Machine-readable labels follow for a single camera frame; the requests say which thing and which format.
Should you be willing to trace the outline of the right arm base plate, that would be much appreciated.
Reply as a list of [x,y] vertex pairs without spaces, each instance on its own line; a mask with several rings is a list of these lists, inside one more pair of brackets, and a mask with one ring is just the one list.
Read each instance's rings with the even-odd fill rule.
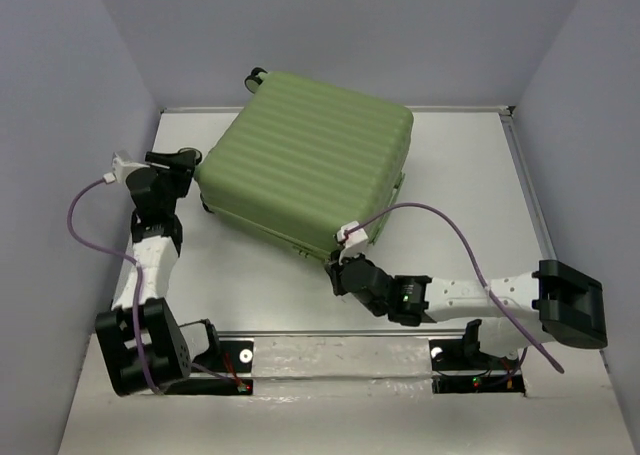
[[466,354],[461,339],[432,339],[429,347],[435,395],[526,393],[519,355]]

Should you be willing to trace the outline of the green hard-shell suitcase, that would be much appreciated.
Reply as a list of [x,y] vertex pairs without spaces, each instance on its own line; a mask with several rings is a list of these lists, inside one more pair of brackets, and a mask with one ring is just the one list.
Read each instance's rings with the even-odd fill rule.
[[196,168],[201,201],[240,230],[323,260],[343,225],[396,201],[413,113],[259,67],[245,86],[251,100]]

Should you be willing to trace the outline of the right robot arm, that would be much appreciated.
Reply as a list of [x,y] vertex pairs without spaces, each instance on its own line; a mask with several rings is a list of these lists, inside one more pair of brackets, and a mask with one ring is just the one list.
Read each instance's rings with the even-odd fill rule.
[[607,347],[603,287],[557,260],[494,280],[389,275],[364,255],[325,265],[335,295],[353,295],[373,316],[406,327],[464,319],[462,359],[482,367],[549,342],[584,350]]

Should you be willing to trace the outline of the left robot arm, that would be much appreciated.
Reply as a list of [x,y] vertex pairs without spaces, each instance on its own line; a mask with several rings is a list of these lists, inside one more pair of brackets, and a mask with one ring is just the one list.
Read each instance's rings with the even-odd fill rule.
[[130,219],[131,265],[124,288],[97,315],[95,333],[115,393],[156,394],[189,377],[192,363],[215,367],[222,349],[207,319],[181,326],[166,300],[171,272],[181,255],[183,226],[176,206],[190,189],[202,154],[185,147],[149,152],[141,162],[125,152],[112,157],[107,184],[124,185],[134,204]]

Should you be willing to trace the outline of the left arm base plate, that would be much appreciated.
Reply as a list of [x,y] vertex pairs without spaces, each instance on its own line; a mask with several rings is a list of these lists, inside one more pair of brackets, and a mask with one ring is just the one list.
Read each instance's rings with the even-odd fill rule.
[[223,338],[218,351],[209,349],[197,355],[187,381],[189,395],[251,396],[254,341],[249,338]]

